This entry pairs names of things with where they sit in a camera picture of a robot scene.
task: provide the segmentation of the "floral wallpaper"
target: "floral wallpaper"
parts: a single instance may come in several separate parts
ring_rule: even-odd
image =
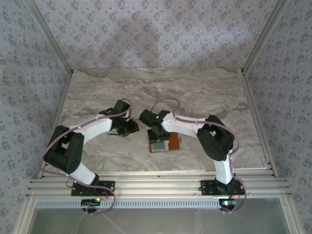
[[[312,2],[291,0],[248,74],[280,176],[312,233]]]
[[[11,233],[67,81],[23,1],[1,1],[0,233]]]
[[[276,0],[36,0],[72,68],[242,67]]]

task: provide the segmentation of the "enclosure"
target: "enclosure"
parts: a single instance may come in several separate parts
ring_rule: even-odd
[[[0,233],[104,226],[109,233],[312,232],[310,1],[1,6]],[[149,152],[139,116],[165,97],[180,101],[177,114],[216,115],[238,134],[242,147],[233,164],[248,194],[242,211],[223,214],[214,202],[224,197],[198,190],[215,176],[198,139],[179,135],[179,150]],[[82,197],[70,196],[72,182],[38,171],[38,158],[58,125],[82,123],[121,98],[132,101],[140,131],[101,134],[83,147],[82,162],[116,182],[119,202],[105,217],[88,217]],[[163,102],[156,111],[175,107]]]

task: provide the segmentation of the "marble surface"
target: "marble surface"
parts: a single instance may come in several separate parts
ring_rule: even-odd
[[[180,100],[178,114],[187,117],[217,115],[241,137],[242,148],[234,155],[234,167],[259,168],[265,161],[235,69],[122,68],[75,70],[65,99],[61,123],[76,125],[113,107],[117,99],[133,102],[132,118],[140,131],[128,136],[101,134],[87,142],[82,162],[93,171],[214,170],[196,138],[181,135],[181,149],[149,153],[147,127],[138,118],[155,100]],[[155,111],[173,110],[174,101],[160,103]]]

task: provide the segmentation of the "perforated strip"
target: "perforated strip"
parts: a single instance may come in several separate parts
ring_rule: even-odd
[[[81,208],[81,199],[39,199],[36,208]],[[101,201],[98,208],[109,208],[113,200]],[[150,209],[150,208],[220,208],[219,200],[213,198],[180,198],[180,199],[117,199],[115,209]]]

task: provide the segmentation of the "patterned wallpaper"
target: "patterned wallpaper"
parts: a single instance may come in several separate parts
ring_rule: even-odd
[[[0,233],[11,233],[67,81],[23,1],[0,3]]]
[[[242,67],[276,0],[36,0],[72,68]]]
[[[279,175],[312,233],[311,0],[291,0],[248,78]]]

